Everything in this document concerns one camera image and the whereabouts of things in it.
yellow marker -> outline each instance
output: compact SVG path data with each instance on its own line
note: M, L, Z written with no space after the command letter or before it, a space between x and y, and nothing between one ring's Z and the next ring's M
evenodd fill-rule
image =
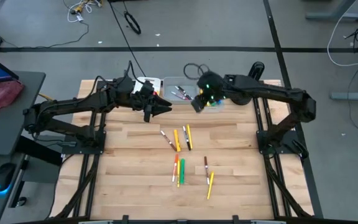
M179 180L180 180L180 162L178 162L178 187L180 186Z
M209 181L209 189L208 189L208 196L206 197L209 199L209 196L211 196L211 190L212 190L212 182L214 181L214 172L211 173L211 181Z
M193 141L191 140L190 125L187 124L186 127L187 127L187 134L189 135L190 149L193 149Z
M177 152L180 152L180 144L178 138L178 130L173 130L173 135L175 136L175 144L177 145Z

wooden tabletop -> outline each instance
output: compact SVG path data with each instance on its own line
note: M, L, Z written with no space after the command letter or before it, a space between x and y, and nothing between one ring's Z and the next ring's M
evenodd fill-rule
M280 85L279 80L267 82ZM78 97L86 96L92 84L92 80L83 80ZM288 114L285 103L269 100L269 106L273 123ZM257 149L253 103L237 106L226 100L219 113L197 114L191 105L172 108L170 113L151 118L150 123L143 122L143 112L129 108L113 109L107 115L106 148L99 161L91 218L120 220L123 215L129 215L131 220L229 220L233 215L239 215L240 219L273 218L264 160ZM262 114L267 129L264 111ZM74 114L73 124L89 124L90 115L90 112ZM186 124L191 128L192 151L187 149L183 135L182 126ZM182 148L179 158L186 160L185 184L179 188L172 182L176 152L160 134L163 130L174 142L174 129L178 130ZM215 173L209 200L204 156L208 158L209 171ZM63 165L52 216L62 210L75 192L82 158L75 155ZM298 156L282 154L280 158L288 190L313 214ZM277 188L276 193L280 214L284 214ZM83 197L82 213L85 200Z

black mounting plate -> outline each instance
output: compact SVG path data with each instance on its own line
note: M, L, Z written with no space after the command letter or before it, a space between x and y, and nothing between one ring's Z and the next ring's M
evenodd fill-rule
M106 142L106 132L97 133L100 144L97 147L83 147L82 143L74 136L66 136L65 142L77 142L75 147L65 146L62 154L102 154L104 151L104 143Z
M259 152L263 154L265 150L267 150L267 143L266 143L266 135L267 131L257 131L256 132L256 138L258 140L258 147ZM276 152L278 154L293 154L291 150L289 150L285 145L291 147L292 149L296 150L296 145L293 144L293 140L298 141L298 135L296 134L296 131L291 130L287 131L287 133L284 134L283 140L281 141L281 147L276 148Z

mouse with blue light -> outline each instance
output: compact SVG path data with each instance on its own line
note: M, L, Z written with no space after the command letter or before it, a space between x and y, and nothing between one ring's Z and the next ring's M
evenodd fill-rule
M5 194L9 190L15 168L16 165L10 162L0 166L0 194Z

